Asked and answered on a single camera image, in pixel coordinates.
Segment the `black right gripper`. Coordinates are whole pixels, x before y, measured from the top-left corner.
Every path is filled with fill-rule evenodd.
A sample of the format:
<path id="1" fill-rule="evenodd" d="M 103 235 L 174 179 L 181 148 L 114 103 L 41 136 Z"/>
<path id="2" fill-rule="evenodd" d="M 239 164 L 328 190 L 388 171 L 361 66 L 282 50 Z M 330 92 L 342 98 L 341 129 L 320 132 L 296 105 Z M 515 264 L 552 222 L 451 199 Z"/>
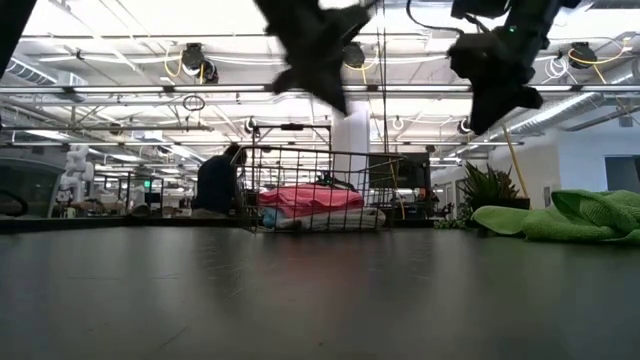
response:
<path id="1" fill-rule="evenodd" d="M 539 109 L 543 98 L 527 84 L 534 75 L 528 40 L 517 31 L 496 27 L 461 35 L 448 49 L 450 68 L 469 80 L 473 92 L 469 128 L 486 133 L 515 108 Z"/>

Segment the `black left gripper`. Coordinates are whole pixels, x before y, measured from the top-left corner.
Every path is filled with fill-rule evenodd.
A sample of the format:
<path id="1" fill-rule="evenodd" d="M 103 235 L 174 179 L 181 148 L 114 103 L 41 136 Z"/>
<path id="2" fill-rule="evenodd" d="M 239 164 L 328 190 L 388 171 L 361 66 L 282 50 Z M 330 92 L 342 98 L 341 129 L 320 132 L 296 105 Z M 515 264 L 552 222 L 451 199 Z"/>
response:
<path id="1" fill-rule="evenodd" d="M 316 67 L 337 59 L 342 47 L 369 22 L 372 1 L 343 8 L 322 8 L 317 0 L 255 0 L 264 16 L 265 32 L 278 38 L 290 69 L 272 82 L 272 92 L 302 89 L 346 115 L 348 106 L 340 70 Z"/>

